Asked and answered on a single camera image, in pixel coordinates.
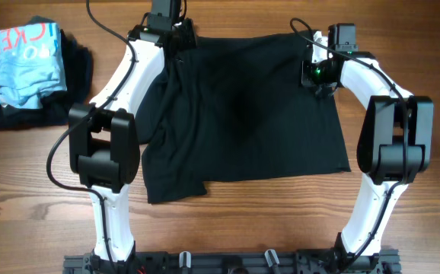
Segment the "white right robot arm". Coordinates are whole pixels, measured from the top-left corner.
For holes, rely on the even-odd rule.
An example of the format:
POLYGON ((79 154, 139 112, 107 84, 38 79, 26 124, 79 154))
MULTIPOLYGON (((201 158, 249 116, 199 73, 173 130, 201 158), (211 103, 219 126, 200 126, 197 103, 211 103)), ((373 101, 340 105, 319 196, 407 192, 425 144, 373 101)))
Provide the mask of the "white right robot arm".
POLYGON ((339 269, 356 269, 380 256, 398 199, 429 166, 434 104, 399 86, 361 51, 354 24, 334 24, 328 36, 309 30, 304 40, 312 56, 302 66, 302 84, 317 96, 323 88, 345 88, 366 110, 356 152, 362 182, 332 259, 339 269))

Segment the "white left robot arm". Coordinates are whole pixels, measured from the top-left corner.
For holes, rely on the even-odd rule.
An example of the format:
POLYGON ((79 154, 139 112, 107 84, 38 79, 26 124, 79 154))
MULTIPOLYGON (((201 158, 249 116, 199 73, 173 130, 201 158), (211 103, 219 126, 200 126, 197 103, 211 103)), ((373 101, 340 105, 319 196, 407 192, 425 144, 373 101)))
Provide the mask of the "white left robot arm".
POLYGON ((196 46, 191 19, 170 30, 135 26, 121 63, 88 105, 69 111, 70 166, 88 190, 96 244, 84 255, 89 273, 142 273, 129 223, 129 185, 139 169, 135 114, 166 58, 196 46))

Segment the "black t-shirt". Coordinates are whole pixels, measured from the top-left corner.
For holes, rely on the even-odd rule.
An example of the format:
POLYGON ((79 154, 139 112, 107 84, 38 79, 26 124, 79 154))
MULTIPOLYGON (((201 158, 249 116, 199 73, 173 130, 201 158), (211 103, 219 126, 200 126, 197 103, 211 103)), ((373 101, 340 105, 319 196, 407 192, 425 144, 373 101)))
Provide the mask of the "black t-shirt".
POLYGON ((350 169, 336 103, 301 84, 303 36, 201 37, 178 52, 136 113, 151 204, 206 194, 208 181, 350 169))

